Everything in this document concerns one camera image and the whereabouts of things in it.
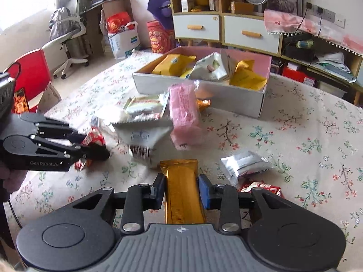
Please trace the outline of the left hand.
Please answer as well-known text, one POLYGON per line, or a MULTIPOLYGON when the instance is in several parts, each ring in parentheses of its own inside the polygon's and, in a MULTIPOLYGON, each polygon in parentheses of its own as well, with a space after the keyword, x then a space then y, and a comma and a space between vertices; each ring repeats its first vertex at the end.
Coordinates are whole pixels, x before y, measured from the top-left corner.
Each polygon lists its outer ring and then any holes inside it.
POLYGON ((1 180, 3 180, 2 187, 9 193, 20 189, 27 173, 24 170, 10 170, 3 162, 0 163, 0 176, 1 180))

